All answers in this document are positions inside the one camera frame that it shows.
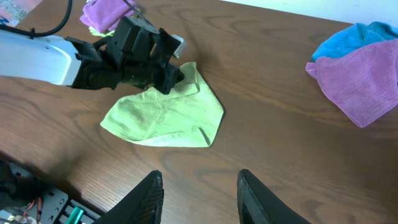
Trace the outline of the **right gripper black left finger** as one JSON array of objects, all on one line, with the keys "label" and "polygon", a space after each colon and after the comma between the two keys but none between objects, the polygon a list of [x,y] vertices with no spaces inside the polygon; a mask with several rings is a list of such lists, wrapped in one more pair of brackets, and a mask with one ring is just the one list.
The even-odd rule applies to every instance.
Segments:
[{"label": "right gripper black left finger", "polygon": [[160,224],[163,203],[162,173],[153,170],[93,224]]}]

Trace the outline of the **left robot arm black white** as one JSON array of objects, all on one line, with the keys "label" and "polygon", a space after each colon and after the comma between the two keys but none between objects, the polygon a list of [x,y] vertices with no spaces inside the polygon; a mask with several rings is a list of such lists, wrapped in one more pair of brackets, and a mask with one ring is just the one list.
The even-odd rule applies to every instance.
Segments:
[{"label": "left robot arm black white", "polygon": [[123,17],[112,36],[91,44],[56,35],[30,37],[1,31],[1,75],[83,90],[120,83],[168,94],[184,75],[170,64],[185,41],[135,17]]}]

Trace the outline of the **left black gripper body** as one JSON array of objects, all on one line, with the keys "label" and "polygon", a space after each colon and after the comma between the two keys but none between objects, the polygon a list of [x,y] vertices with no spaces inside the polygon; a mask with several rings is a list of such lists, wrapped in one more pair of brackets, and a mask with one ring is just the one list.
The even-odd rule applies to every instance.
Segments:
[{"label": "left black gripper body", "polygon": [[156,29],[142,19],[123,17],[111,37],[94,43],[97,49],[105,49],[101,51],[101,65],[94,66],[93,89],[115,89],[120,83],[128,83],[169,94],[184,79],[180,69],[170,64],[179,45],[180,41],[164,29]]}]

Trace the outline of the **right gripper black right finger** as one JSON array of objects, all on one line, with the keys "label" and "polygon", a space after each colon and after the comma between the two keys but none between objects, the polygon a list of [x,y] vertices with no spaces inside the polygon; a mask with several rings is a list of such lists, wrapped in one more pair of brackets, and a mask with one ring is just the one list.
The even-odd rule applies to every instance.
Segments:
[{"label": "right gripper black right finger", "polygon": [[310,224],[247,169],[238,173],[237,201],[240,224]]}]

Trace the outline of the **green microfiber cloth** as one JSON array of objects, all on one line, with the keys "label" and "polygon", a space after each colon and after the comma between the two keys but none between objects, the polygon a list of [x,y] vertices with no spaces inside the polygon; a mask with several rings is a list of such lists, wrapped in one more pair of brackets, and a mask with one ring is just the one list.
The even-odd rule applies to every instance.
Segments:
[{"label": "green microfiber cloth", "polygon": [[119,99],[101,127],[134,144],[155,147],[209,147],[224,109],[195,62],[180,66],[185,78],[167,95],[151,87]]}]

